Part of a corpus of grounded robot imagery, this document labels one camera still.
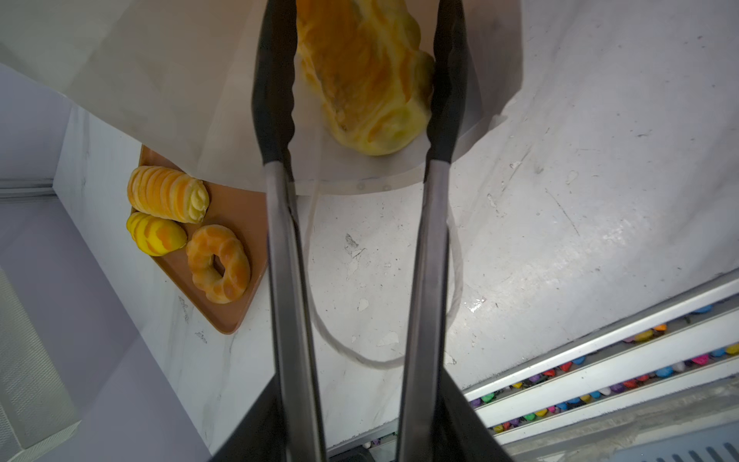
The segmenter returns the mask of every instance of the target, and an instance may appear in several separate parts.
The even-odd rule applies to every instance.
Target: tongs
[[[268,0],[251,99],[264,162],[275,376],[214,461],[325,461],[305,266],[287,145],[292,119],[296,3]],[[464,113],[467,41],[461,0],[440,0],[411,293],[398,461],[509,461],[442,365],[449,262],[449,170]]]

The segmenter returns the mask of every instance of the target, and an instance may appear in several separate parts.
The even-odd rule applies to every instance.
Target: yellow bread roll
[[[251,265],[232,230],[221,225],[203,226],[193,233],[186,250],[192,282],[208,300],[229,303],[244,294],[251,279]],[[223,276],[213,267],[213,255],[221,260]]]
[[[187,234],[180,225],[139,211],[129,217],[126,229],[136,246],[152,257],[161,257],[187,244]]]
[[[390,154],[426,128],[434,59],[403,0],[297,0],[297,13],[304,77],[339,143]]]
[[[202,181],[156,166],[141,166],[131,173],[128,196],[138,211],[183,223],[201,222],[211,204]]]

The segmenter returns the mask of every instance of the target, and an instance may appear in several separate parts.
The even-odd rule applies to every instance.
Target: white rope handle
[[[321,319],[321,316],[316,310],[316,303],[313,301],[313,292],[310,289],[310,280],[308,279],[308,262],[310,261],[310,238],[313,235],[313,218],[316,216],[316,206],[318,205],[320,196],[320,181],[315,180],[313,187],[313,195],[310,198],[310,211],[308,212],[308,224],[305,230],[304,237],[304,248],[303,248],[303,261],[306,262],[305,268],[305,289],[308,295],[308,309],[310,310],[310,319],[313,325],[316,327],[319,335],[323,340],[328,343],[331,348],[334,349],[338,354],[349,359],[352,362],[361,364],[371,369],[388,370],[400,367],[405,362],[405,356],[399,356],[395,359],[387,361],[377,361],[375,359],[369,359],[366,356],[362,356],[356,351],[352,350],[345,344],[341,343],[333,334],[328,330],[326,324]],[[446,314],[446,329],[454,322],[457,317],[457,313],[460,309],[460,303],[462,301],[462,245],[460,243],[459,234],[457,233],[457,226],[454,224],[454,215],[452,213],[452,207],[447,205],[447,218],[446,223],[449,227],[449,247],[452,251],[452,267],[454,272],[454,293],[452,294],[452,305],[449,307],[449,312]]]

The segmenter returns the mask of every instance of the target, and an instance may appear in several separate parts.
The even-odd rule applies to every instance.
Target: paper bag
[[[431,54],[438,1],[406,0]],[[0,4],[0,62],[58,90],[193,177],[263,189],[251,119],[266,0],[9,0]],[[459,158],[491,127],[522,79],[519,0],[465,0],[469,43]],[[425,133],[370,157],[336,143],[300,72],[290,143],[299,194],[402,188],[423,179]]]

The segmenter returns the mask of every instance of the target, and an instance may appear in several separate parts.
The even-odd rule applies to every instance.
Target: marble tabletop
[[[464,294],[444,361],[460,387],[739,266],[736,4],[522,5],[523,88],[452,169]],[[209,325],[132,247],[139,151],[75,108],[54,187],[214,451],[273,374],[269,282],[234,335]],[[319,202],[317,307],[373,358],[404,349],[420,192]],[[317,336],[316,361],[328,446],[398,417],[402,370],[359,367]]]

